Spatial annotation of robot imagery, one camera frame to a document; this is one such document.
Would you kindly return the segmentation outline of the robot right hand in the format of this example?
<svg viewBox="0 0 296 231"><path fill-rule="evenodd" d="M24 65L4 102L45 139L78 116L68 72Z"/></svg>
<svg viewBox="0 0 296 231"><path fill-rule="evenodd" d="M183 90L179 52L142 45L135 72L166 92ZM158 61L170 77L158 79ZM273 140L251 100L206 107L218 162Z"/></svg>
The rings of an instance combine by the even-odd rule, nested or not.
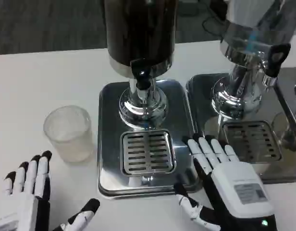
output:
<svg viewBox="0 0 296 231"><path fill-rule="evenodd" d="M233 147L213 136L184 136L192 163L211 208L174 184L178 204L191 221L209 231L275 231L276 218L262 180L250 163L239 160Z"/></svg>

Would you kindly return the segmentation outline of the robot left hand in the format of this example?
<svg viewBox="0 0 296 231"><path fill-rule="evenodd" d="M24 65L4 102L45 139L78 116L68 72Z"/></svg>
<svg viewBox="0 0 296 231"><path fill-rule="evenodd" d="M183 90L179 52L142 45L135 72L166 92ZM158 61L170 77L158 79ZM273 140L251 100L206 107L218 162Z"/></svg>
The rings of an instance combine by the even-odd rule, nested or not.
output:
<svg viewBox="0 0 296 231"><path fill-rule="evenodd" d="M0 199L0 231L49 230L51 157L51 151L44 151L6 175Z"/></svg>

